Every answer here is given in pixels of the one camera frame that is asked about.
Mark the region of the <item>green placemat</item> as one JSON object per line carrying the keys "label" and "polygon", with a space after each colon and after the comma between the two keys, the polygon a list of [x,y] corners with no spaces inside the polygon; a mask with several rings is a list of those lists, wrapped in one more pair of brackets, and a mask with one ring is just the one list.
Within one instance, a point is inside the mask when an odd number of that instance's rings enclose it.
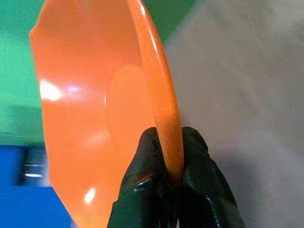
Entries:
{"label": "green placemat", "polygon": [[[143,0],[167,46],[201,0]],[[44,0],[0,0],[0,145],[43,146],[29,32]]]}

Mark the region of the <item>orange plastic plate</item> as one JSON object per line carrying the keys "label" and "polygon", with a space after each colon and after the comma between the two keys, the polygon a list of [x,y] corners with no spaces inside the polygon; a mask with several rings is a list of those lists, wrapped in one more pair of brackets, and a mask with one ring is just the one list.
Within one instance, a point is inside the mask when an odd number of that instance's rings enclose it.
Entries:
{"label": "orange plastic plate", "polygon": [[45,0],[29,34],[49,181],[77,228],[106,228],[142,133],[184,166],[168,62],[143,0]]}

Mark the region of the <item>dark metal cutlery piece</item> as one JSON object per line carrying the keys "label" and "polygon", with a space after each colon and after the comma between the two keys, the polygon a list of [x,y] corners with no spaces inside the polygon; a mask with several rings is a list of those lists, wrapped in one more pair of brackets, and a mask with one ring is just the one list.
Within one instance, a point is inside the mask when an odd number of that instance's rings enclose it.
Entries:
{"label": "dark metal cutlery piece", "polygon": [[26,147],[22,155],[17,184],[20,186],[49,187],[49,165],[44,146]]}

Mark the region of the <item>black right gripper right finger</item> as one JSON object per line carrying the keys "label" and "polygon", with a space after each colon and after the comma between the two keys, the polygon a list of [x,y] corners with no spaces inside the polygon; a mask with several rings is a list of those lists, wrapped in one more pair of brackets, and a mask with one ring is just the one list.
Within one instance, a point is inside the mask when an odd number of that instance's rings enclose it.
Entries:
{"label": "black right gripper right finger", "polygon": [[235,197],[201,134],[183,127],[180,228],[245,228]]}

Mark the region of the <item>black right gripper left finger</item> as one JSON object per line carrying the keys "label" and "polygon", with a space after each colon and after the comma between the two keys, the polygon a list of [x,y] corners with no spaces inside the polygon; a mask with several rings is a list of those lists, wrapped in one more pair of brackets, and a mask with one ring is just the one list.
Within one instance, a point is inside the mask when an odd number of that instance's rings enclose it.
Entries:
{"label": "black right gripper left finger", "polygon": [[146,129],[113,203],[107,228],[175,228],[175,196],[154,127]]}

